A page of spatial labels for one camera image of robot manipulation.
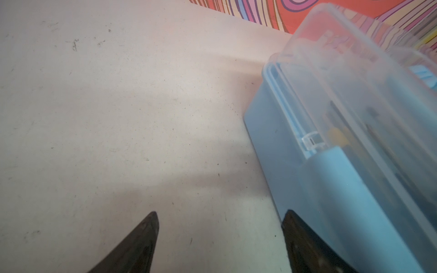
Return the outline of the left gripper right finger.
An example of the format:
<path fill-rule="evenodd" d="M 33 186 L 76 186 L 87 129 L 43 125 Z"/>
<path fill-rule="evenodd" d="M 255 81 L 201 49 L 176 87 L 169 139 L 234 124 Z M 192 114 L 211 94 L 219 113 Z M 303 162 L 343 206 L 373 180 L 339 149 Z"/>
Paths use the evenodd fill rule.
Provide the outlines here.
<path fill-rule="evenodd" d="M 293 210 L 282 221 L 293 273 L 355 273 Z"/>

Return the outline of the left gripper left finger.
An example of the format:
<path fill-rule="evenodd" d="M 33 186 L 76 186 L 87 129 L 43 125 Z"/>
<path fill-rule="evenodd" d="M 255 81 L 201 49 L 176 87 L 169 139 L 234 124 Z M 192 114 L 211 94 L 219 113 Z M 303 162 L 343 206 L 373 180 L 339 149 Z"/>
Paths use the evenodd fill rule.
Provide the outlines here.
<path fill-rule="evenodd" d="M 159 219 L 150 212 L 91 273 L 149 273 L 159 234 Z"/>

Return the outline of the clear tool box lid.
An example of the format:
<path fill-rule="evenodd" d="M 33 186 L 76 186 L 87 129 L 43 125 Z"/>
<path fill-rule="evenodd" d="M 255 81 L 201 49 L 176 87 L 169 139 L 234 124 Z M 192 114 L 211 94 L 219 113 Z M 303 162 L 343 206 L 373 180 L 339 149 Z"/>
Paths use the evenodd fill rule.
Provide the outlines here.
<path fill-rule="evenodd" d="M 389 204 L 437 239 L 437 64 L 409 33 L 315 6 L 263 69 L 301 158 L 345 146 Z"/>

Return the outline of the blue plastic tool box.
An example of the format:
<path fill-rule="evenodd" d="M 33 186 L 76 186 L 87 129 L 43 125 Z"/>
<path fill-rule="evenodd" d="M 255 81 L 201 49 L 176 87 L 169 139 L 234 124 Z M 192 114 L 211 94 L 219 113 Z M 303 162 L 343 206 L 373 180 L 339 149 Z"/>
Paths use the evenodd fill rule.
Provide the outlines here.
<path fill-rule="evenodd" d="M 437 240 L 414 224 L 399 198 L 389 204 L 374 194 L 345 146 L 301 158 L 263 77 L 245 123 L 281 219 L 295 211 L 358 272 L 436 272 Z"/>

